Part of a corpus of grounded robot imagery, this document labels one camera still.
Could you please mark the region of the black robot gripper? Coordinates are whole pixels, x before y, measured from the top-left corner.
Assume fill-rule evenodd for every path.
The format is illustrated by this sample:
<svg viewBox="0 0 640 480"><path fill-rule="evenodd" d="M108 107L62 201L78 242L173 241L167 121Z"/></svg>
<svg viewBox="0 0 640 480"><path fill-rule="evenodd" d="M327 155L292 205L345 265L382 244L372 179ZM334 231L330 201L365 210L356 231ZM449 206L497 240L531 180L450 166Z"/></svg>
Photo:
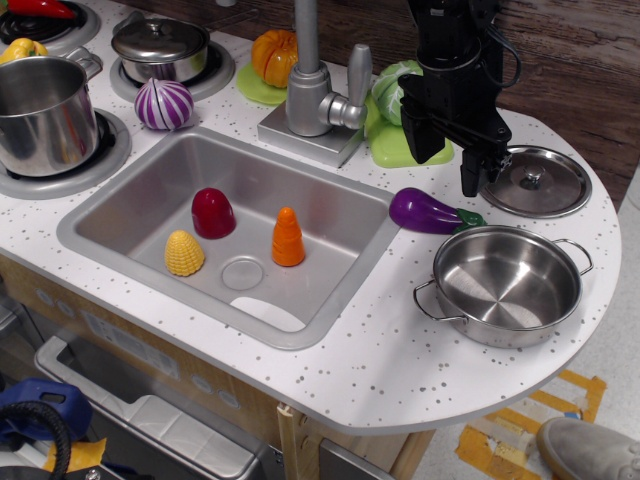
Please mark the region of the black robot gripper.
<svg viewBox="0 0 640 480"><path fill-rule="evenodd" d="M463 148L461 188L475 197L486 183L487 170L507 162L511 131L498 113L499 89L480 67L461 72L403 75L401 123L414 160L424 164L445 147L445 139Z"/></svg>

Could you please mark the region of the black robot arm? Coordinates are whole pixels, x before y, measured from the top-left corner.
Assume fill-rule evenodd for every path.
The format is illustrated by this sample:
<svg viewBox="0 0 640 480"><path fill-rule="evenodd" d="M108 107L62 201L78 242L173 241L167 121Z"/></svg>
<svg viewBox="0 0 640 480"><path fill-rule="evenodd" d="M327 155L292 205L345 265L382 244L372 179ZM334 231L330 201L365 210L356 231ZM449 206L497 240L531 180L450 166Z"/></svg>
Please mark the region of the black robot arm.
<svg viewBox="0 0 640 480"><path fill-rule="evenodd" d="M517 52L494 24L497 1L412 1L420 74L403 74L401 122L410 152L423 164L446 141L463 150L461 188L467 197L495 182L509 165L512 133L498 113L504 55Z"/></svg>

